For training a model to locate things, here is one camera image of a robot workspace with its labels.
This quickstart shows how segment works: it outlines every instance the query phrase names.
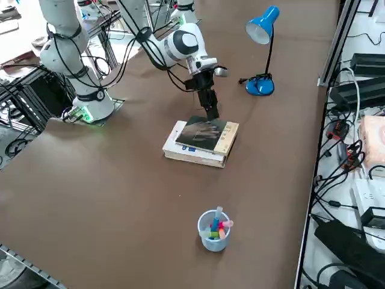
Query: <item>lamp arm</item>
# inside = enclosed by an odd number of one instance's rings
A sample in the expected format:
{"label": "lamp arm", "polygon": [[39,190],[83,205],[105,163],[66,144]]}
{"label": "lamp arm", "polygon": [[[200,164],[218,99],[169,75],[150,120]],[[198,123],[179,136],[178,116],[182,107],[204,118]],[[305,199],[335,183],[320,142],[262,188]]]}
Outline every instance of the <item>lamp arm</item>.
{"label": "lamp arm", "polygon": [[272,51],[273,51],[273,42],[274,42],[274,26],[273,26],[273,31],[272,31],[272,33],[271,33],[271,41],[270,41],[269,57],[267,58],[265,74],[268,74],[268,73],[269,73],[270,58],[271,58],[271,53],[272,53]]}

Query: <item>lamp shade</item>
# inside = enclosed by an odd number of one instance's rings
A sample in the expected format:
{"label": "lamp shade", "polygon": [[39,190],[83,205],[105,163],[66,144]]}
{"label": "lamp shade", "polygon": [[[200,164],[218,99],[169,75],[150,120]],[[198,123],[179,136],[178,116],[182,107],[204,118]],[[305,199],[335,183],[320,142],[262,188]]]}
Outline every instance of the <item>lamp shade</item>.
{"label": "lamp shade", "polygon": [[246,24],[246,32],[256,43],[268,44],[273,33],[273,24],[279,16],[279,8],[270,6],[265,14]]}

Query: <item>power strip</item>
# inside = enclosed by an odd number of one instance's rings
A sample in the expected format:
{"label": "power strip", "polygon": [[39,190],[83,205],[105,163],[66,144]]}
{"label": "power strip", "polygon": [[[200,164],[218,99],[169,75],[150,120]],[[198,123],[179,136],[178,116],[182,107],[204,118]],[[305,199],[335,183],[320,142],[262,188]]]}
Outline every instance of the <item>power strip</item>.
{"label": "power strip", "polygon": [[[353,195],[359,209],[360,216],[369,207],[385,207],[385,182],[374,179],[356,179],[353,185]],[[385,230],[363,227],[366,233],[385,239]],[[379,253],[385,253],[385,241],[366,235],[368,244]]]}

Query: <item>metal shelf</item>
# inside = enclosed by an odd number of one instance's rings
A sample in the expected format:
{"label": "metal shelf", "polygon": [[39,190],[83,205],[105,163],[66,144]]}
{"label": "metal shelf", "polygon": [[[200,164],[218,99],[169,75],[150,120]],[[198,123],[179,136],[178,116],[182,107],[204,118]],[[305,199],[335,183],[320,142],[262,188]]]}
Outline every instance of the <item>metal shelf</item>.
{"label": "metal shelf", "polygon": [[17,253],[13,252],[11,249],[8,247],[4,246],[3,244],[0,244],[0,250],[2,250],[4,253],[6,253],[8,256],[13,257],[15,260],[18,262],[22,263],[29,269],[31,269],[33,272],[38,274],[40,277],[44,278],[48,282],[50,282],[52,285],[56,286],[59,289],[67,289],[66,286],[64,286],[60,281],[57,281],[55,278],[53,278],[50,274],[47,274],[43,270],[39,269],[36,267],[32,262],[29,262],[28,260],[24,259]]}

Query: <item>blue desk lamp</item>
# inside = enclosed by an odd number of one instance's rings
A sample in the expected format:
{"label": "blue desk lamp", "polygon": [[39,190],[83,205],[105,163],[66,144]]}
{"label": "blue desk lamp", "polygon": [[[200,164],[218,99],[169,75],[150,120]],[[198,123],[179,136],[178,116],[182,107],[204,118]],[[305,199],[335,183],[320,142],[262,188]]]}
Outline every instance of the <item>blue desk lamp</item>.
{"label": "blue desk lamp", "polygon": [[277,6],[270,6],[261,17],[254,18],[246,24],[246,32],[256,43],[268,44],[270,42],[269,57],[265,73],[257,74],[251,78],[241,78],[240,84],[246,83],[246,91],[251,95],[270,95],[274,91],[273,76],[269,73],[271,52],[273,51],[274,41],[274,22],[279,16]]}

